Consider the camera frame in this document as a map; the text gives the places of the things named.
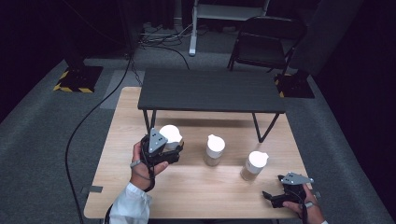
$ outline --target person's arm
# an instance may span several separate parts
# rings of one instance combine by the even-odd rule
[[[318,201],[312,194],[311,190],[309,190],[307,185],[303,185],[303,187],[306,194],[305,204],[308,203],[309,206],[306,208],[306,212],[308,214],[308,224],[328,224],[320,210]],[[283,202],[283,206],[298,213],[300,217],[303,216],[303,210],[299,204],[292,202]]]
[[[148,167],[140,161],[141,144],[134,145],[134,156],[131,167],[130,183],[120,193],[110,210],[110,224],[146,224],[149,221],[149,206],[151,197],[144,189],[150,185]],[[154,174],[157,175],[168,166],[164,161],[154,167]]]

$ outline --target black cable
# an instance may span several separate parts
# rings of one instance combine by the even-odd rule
[[[143,48],[144,47],[151,47],[151,48],[158,48],[158,49],[169,49],[169,48],[166,48],[166,47],[160,47],[160,46],[151,46],[151,45],[144,45],[144,46],[142,46]],[[186,58],[180,53],[180,52],[178,52],[177,50],[175,50],[175,49],[169,49],[169,50],[172,50],[172,51],[174,51],[174,52],[176,52],[176,53],[178,53],[182,58],[183,58],[183,60],[184,60],[184,63],[186,64],[186,66],[187,66],[187,69],[189,69],[190,70],[190,67],[189,67],[189,64],[187,63],[187,61],[186,61]]]
[[[132,67],[131,67],[132,72],[134,73],[134,78],[136,79],[136,81],[139,83],[139,86],[142,87],[143,82],[140,80],[140,76],[137,74],[136,69],[134,68],[134,63],[132,63]]]
[[[187,28],[183,29],[181,32],[179,32],[176,27],[175,27],[175,34],[172,35],[162,35],[163,37],[154,37],[154,38],[149,38],[151,35],[153,35],[154,33],[160,31],[162,28],[157,28],[156,31],[153,31],[151,33],[143,33],[142,35],[147,35],[147,37],[144,37],[141,39],[140,43],[142,44],[147,44],[147,45],[151,45],[151,46],[159,46],[159,45],[164,45],[166,47],[173,47],[173,46],[178,46],[181,45],[183,42],[181,41],[181,39],[185,36],[188,36],[189,33],[191,31],[189,30],[190,27],[192,26],[192,24],[190,24]]]
[[[151,27],[154,28],[155,31],[146,31],[146,29],[149,27],[143,27],[143,34],[141,35],[148,35],[147,37],[142,37],[141,42],[145,43],[148,41],[148,38],[150,35],[153,35],[155,33],[157,33],[158,31],[160,31],[162,29],[162,26],[160,25],[159,27]]]
[[[86,118],[87,118],[87,117],[88,117],[99,105],[101,105],[105,100],[107,100],[108,97],[110,97],[110,96],[119,88],[120,84],[122,83],[122,81],[123,81],[123,80],[125,79],[125,77],[126,77],[126,74],[127,74],[127,72],[128,72],[130,63],[131,63],[131,61],[132,61],[132,58],[133,58],[133,55],[132,55],[131,58],[129,59],[128,65],[127,65],[126,68],[125,68],[125,73],[124,73],[124,75],[123,75],[123,77],[122,77],[120,83],[117,85],[117,87],[116,87],[107,97],[105,97],[101,102],[99,102],[99,104],[97,104],[93,109],[91,109],[91,111],[90,111],[87,115],[85,115],[85,117],[81,120],[81,122],[78,124],[78,126],[75,128],[75,130],[72,132],[72,134],[71,134],[71,136],[70,136],[70,138],[69,138],[69,140],[68,140],[68,142],[67,142],[66,152],[64,153],[64,165],[65,165],[65,168],[66,168],[67,179],[68,179],[68,181],[69,181],[70,188],[71,188],[71,190],[72,190],[72,192],[73,192],[73,198],[74,198],[75,203],[76,203],[76,208],[77,208],[77,210],[78,210],[78,217],[79,217],[79,223],[80,223],[80,224],[83,224],[83,223],[84,223],[84,219],[83,219],[83,215],[81,214],[81,209],[80,209],[80,207],[79,207],[78,198],[77,198],[76,191],[75,191],[75,189],[74,189],[73,181],[72,181],[72,178],[71,178],[71,175],[70,175],[70,171],[69,171],[68,154],[69,154],[70,144],[71,144],[71,142],[72,142],[72,140],[73,140],[73,137],[74,137],[74,135],[76,134],[78,128],[81,126],[81,124],[84,122],[84,120],[85,120],[85,119],[86,119]]]
[[[144,191],[145,192],[149,192],[150,190],[154,189],[154,186],[155,186],[154,163],[149,164],[149,161],[148,161],[148,159],[146,157],[146,153],[143,152],[141,154],[143,155],[143,159],[145,160],[144,163],[148,167],[148,176],[149,176],[149,181],[150,181],[148,188],[146,188]]]

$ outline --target white cup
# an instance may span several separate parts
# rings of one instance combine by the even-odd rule
[[[269,156],[265,152],[250,152],[245,162],[245,166],[241,171],[242,178],[245,180],[254,180],[267,164],[268,158]]]
[[[183,137],[180,135],[180,131],[175,125],[165,125],[160,129],[159,133],[168,139],[165,149],[175,150],[183,141]]]
[[[220,157],[225,148],[225,142],[222,138],[210,134],[207,137],[205,162],[209,166],[218,165]]]

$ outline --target wooden table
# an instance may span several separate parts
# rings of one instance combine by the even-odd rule
[[[133,144],[147,133],[137,109],[140,88],[124,88],[120,95],[104,150],[94,177],[84,214],[103,218],[108,207],[130,178]],[[272,119],[260,114],[258,119]],[[262,196],[265,190],[283,194],[278,175],[292,171],[307,176],[286,116],[280,115],[263,143],[258,143],[249,114],[224,112],[159,111],[156,127],[176,125],[185,146],[180,160],[157,176],[151,218],[295,218],[286,208],[273,208]],[[224,139],[226,147],[216,167],[205,165],[210,134]],[[250,151],[267,152],[268,163],[255,181],[247,182],[240,171]]]

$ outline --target tabletop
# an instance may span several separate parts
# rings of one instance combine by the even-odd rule
[[[127,185],[134,143],[147,133],[143,113],[137,109],[140,88],[124,88],[120,95],[106,143],[92,182],[103,187],[91,192],[84,214],[103,218],[108,207]],[[260,114],[262,122],[271,115]],[[278,175],[305,175],[303,161],[285,114],[266,141],[258,143],[251,115],[223,112],[159,111],[156,129],[177,126],[185,145],[180,160],[156,177],[151,218],[296,218],[287,208],[273,208],[262,196],[265,190],[283,194]],[[224,139],[225,149],[218,166],[205,165],[210,134]],[[249,152],[269,155],[267,165],[254,181],[245,181],[240,171]]]
[[[138,108],[285,113],[273,76],[158,68],[147,69]]]

